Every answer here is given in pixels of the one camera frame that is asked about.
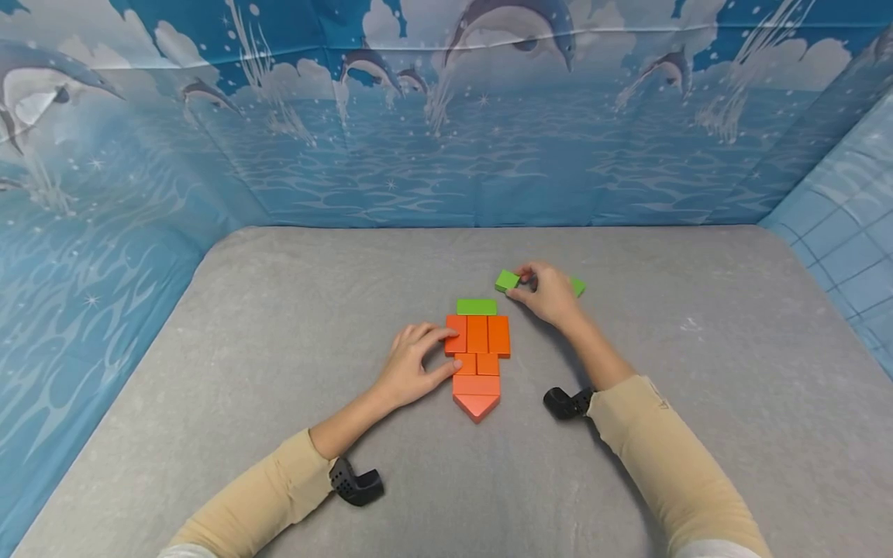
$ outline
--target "black wrist strap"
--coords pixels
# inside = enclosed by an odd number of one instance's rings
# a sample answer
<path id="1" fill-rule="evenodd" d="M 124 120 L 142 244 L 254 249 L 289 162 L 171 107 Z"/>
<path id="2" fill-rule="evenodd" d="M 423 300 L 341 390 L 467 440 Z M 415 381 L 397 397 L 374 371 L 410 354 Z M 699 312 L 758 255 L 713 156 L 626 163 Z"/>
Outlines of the black wrist strap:
<path id="1" fill-rule="evenodd" d="M 329 471 L 329 481 L 345 502 L 355 506 L 370 504 L 385 493 L 385 485 L 377 470 L 366 471 L 357 477 L 350 462 L 343 457 L 339 457 Z"/>
<path id="2" fill-rule="evenodd" d="M 569 421 L 587 413 L 594 393 L 591 387 L 587 387 L 571 397 L 560 387 L 553 387 L 543 396 L 543 404 L 557 421 Z"/>

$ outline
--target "orange wooden block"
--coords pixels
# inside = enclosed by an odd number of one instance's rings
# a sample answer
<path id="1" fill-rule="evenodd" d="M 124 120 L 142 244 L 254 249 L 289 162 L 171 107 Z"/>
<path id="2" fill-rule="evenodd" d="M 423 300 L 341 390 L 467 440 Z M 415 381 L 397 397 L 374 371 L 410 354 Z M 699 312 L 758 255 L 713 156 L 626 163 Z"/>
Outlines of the orange wooden block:
<path id="1" fill-rule="evenodd" d="M 499 404 L 499 396 L 453 395 L 453 401 L 472 418 L 475 424 L 480 424 Z"/>
<path id="2" fill-rule="evenodd" d="M 480 374 L 481 376 L 498 376 L 499 355 L 496 353 L 479 354 L 477 370 L 478 374 Z"/>
<path id="3" fill-rule="evenodd" d="M 454 396 L 498 396 L 498 376 L 453 376 Z"/>
<path id="4" fill-rule="evenodd" d="M 466 316 L 468 318 L 469 353 L 488 353 L 487 350 L 487 316 Z"/>
<path id="5" fill-rule="evenodd" d="M 465 318 L 466 316 L 446 317 L 446 326 L 459 332 L 459 335 L 456 337 L 447 337 L 446 339 L 444 339 L 444 354 L 446 356 L 453 356 L 454 354 L 464 353 L 468 350 L 465 348 L 467 335 L 465 331 L 465 325 L 467 321 L 465 320 Z"/>
<path id="6" fill-rule="evenodd" d="M 453 358 L 454 360 L 462 361 L 462 368 L 457 370 L 456 374 L 474 376 L 478 373 L 478 355 L 465 353 L 457 354 Z"/>
<path id="7" fill-rule="evenodd" d="M 488 316 L 487 330 L 489 352 L 498 354 L 499 358 L 511 356 L 512 347 L 508 338 L 508 316 Z"/>

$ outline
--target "beige sleeve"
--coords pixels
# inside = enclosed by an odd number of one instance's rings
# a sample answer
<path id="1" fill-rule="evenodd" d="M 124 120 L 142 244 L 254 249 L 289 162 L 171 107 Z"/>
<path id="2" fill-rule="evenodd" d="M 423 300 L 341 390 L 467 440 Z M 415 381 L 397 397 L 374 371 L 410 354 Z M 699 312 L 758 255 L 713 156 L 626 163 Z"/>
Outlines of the beige sleeve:
<path id="1" fill-rule="evenodd" d="M 326 498 L 330 466 L 309 430 L 299 432 L 189 518 L 171 546 L 198 545 L 217 558 L 254 556 Z"/>
<path id="2" fill-rule="evenodd" d="M 727 540 L 771 558 L 729 478 L 648 378 L 597 393 L 588 416 L 663 527 L 670 556 L 696 541 Z"/>

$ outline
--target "gray fabric surface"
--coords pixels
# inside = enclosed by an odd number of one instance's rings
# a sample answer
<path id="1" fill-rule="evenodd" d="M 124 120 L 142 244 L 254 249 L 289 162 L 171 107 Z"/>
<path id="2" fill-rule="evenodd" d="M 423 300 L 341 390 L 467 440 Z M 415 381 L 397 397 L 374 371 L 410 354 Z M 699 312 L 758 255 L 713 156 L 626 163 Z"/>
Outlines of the gray fabric surface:
<path id="1" fill-rule="evenodd" d="M 591 426 L 540 402 L 581 372 L 492 287 L 531 257 L 588 282 L 581 302 L 714 453 L 777 556 L 889 555 L 893 384 L 781 240 L 735 227 L 239 231 L 14 556 L 154 556 L 228 481 L 370 385 L 403 325 L 466 296 L 509 316 L 502 403 L 475 426 L 447 384 L 392 415 L 349 455 L 379 469 L 384 498 L 332 497 L 266 555 L 663 555 Z"/>

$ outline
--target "blue tile pattern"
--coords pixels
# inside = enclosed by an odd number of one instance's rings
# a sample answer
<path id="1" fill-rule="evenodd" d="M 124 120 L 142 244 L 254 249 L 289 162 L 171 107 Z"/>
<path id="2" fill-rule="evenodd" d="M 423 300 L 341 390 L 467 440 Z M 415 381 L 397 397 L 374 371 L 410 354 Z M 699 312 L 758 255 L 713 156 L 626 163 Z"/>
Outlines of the blue tile pattern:
<path id="1" fill-rule="evenodd" d="M 761 224 L 791 245 L 893 378 L 893 93 Z"/>

